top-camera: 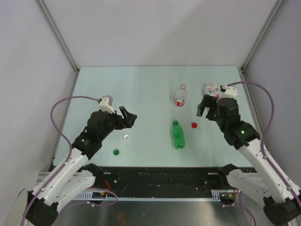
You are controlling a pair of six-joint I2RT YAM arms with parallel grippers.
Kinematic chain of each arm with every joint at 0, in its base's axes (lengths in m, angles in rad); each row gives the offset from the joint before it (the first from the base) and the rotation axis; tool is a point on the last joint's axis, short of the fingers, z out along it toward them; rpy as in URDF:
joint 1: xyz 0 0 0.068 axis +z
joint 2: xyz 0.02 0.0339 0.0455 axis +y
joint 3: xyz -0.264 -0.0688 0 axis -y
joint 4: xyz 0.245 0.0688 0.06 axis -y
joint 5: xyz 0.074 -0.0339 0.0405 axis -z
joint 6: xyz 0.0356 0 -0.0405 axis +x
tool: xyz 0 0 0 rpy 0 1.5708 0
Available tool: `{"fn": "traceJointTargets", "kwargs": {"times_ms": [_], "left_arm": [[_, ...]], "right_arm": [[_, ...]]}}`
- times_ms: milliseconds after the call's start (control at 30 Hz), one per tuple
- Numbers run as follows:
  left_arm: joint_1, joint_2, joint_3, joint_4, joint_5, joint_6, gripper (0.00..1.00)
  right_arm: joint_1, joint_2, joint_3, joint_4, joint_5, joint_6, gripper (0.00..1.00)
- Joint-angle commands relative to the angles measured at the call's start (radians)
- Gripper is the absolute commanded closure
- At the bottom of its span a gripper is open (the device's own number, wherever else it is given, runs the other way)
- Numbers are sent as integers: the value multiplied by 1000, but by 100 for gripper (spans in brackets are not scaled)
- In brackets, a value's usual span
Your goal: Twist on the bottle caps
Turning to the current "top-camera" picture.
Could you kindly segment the red bottle cap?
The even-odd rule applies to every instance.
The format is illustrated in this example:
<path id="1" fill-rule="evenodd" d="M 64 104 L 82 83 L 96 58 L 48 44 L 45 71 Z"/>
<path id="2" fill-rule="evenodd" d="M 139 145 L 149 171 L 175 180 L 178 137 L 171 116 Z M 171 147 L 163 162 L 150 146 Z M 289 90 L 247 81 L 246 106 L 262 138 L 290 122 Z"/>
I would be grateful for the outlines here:
<path id="1" fill-rule="evenodd" d="M 196 129 L 196 128 L 198 127 L 198 124 L 195 123 L 195 122 L 193 122 L 193 123 L 191 124 L 191 126 L 192 126 L 192 128 Z"/>

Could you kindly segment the clear bottle red label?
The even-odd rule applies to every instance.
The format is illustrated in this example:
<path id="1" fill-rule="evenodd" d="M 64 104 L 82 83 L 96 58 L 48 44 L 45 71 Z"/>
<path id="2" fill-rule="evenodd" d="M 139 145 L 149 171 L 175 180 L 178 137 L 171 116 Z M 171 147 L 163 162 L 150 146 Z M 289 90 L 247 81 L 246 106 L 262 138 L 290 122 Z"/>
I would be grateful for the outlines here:
<path id="1" fill-rule="evenodd" d="M 184 106 L 186 98 L 187 98 L 186 85 L 181 84 L 175 93 L 174 104 L 179 107 Z"/>

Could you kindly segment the green bottle cap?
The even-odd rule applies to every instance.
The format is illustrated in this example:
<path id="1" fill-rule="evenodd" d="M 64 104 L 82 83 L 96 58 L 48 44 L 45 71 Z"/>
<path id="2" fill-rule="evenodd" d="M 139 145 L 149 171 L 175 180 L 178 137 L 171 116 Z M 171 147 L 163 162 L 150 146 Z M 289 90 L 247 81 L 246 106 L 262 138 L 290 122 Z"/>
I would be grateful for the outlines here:
<path id="1" fill-rule="evenodd" d="M 113 154 L 114 154 L 114 155 L 119 155 L 119 153 L 120 153 L 120 152 L 119 152 L 118 149 L 115 149 L 115 150 L 113 151 Z"/>

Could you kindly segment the green plastic bottle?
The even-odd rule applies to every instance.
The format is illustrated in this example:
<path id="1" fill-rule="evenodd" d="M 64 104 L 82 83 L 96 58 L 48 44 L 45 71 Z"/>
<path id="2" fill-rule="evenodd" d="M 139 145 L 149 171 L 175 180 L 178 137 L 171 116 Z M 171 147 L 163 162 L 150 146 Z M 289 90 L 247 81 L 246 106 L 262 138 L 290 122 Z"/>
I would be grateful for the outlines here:
<path id="1" fill-rule="evenodd" d="M 184 132 L 181 126 L 179 125 L 178 121 L 173 121 L 172 136 L 173 136 L 174 146 L 176 149 L 183 149 L 186 147 Z"/>

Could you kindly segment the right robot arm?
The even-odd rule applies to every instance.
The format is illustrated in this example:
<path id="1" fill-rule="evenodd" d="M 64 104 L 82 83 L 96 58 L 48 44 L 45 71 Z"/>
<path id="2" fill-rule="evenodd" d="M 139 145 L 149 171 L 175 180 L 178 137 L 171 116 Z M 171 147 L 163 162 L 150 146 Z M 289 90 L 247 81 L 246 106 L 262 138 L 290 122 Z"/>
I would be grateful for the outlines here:
<path id="1" fill-rule="evenodd" d="M 206 108 L 209 109 L 206 118 L 217 123 L 227 143 L 247 158 L 260 177 L 256 180 L 233 164 L 228 164 L 220 169 L 218 186 L 222 189 L 231 186 L 242 191 L 263 208 L 266 217 L 275 226 L 284 226 L 300 216 L 301 188 L 261 145 L 255 128 L 241 120 L 236 99 L 204 95 L 197 115 L 201 117 Z"/>

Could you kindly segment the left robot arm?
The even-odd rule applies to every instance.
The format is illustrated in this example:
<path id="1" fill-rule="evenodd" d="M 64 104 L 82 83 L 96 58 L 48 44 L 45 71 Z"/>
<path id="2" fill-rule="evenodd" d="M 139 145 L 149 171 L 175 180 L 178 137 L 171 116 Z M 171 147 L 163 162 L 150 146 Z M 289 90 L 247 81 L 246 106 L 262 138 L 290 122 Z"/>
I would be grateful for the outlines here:
<path id="1" fill-rule="evenodd" d="M 52 225 L 63 208 L 88 188 L 99 188 L 104 177 L 89 160 L 114 130 L 133 127 L 137 115 L 120 108 L 121 115 L 109 107 L 93 112 L 80 135 L 70 144 L 68 154 L 51 173 L 28 192 L 27 206 L 20 224 L 28 220 L 35 226 Z"/>

